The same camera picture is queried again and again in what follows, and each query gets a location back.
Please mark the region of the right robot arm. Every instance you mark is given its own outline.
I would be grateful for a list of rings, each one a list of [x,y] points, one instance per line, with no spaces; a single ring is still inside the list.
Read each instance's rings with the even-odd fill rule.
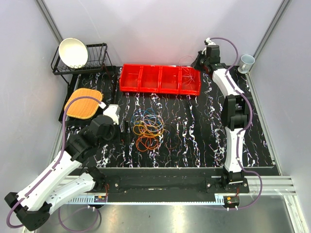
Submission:
[[[207,72],[225,98],[221,123],[226,131],[226,159],[219,186],[225,192],[235,192],[244,182],[243,141],[245,128],[252,120],[249,98],[232,79],[227,66],[221,63],[220,47],[215,43],[206,42],[206,48],[198,52],[191,66]]]

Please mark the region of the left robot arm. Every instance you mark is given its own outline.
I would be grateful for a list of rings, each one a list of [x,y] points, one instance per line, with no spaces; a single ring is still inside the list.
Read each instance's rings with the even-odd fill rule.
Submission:
[[[6,222],[15,214],[20,226],[34,231],[45,224],[52,213],[84,192],[106,191],[105,175],[96,167],[88,168],[77,179],[61,188],[58,185],[76,168],[95,155],[100,141],[119,139],[119,115],[107,113],[97,116],[91,124],[66,141],[55,159],[29,185],[19,192],[8,193],[4,200],[11,208]]]

